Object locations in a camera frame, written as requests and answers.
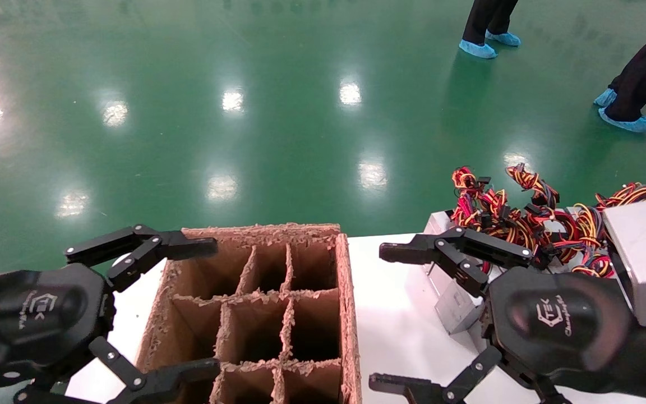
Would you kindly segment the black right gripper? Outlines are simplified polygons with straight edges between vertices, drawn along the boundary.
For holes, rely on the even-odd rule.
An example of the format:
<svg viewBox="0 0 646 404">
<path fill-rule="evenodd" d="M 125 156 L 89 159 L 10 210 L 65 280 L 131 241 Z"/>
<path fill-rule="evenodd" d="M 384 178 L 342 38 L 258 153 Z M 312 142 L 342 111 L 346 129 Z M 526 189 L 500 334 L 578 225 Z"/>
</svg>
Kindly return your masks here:
<svg viewBox="0 0 646 404">
<path fill-rule="evenodd" d="M 533 248 L 462 227 L 438 235 L 416 233 L 407 244 L 382 243 L 379 257 L 387 263 L 436 264 L 470 296 L 486 292 L 483 336 L 490 346 L 448 385 L 373 373 L 370 389 L 399 394 L 410 403 L 464 403 L 495 366 L 536 391 L 541 403 L 569 403 L 557 384 L 646 388 L 635 353 L 638 322 L 617 281 L 515 268 L 527 267 L 534 255 Z M 513 269 L 490 283 L 474 259 Z"/>
</svg>

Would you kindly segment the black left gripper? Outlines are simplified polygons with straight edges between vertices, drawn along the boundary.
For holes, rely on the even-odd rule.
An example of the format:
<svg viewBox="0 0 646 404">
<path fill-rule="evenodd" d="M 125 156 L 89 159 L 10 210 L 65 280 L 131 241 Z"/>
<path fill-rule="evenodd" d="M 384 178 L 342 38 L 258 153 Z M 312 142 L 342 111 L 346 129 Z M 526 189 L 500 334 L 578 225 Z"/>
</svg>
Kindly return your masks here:
<svg viewBox="0 0 646 404">
<path fill-rule="evenodd" d="M 110 403 L 170 403 L 187 384 L 215 379 L 220 361 L 214 358 L 142 373 L 106 337 L 115 314 L 111 289 L 125 291 L 162 259 L 216 253 L 215 238 L 190 240 L 181 230 L 137 224 L 70 246 L 64 268 L 0 274 L 0 388 L 30 379 L 16 403 L 87 403 L 51 389 L 92 360 L 124 384 Z M 119 256 L 106 281 L 90 269 Z"/>
</svg>

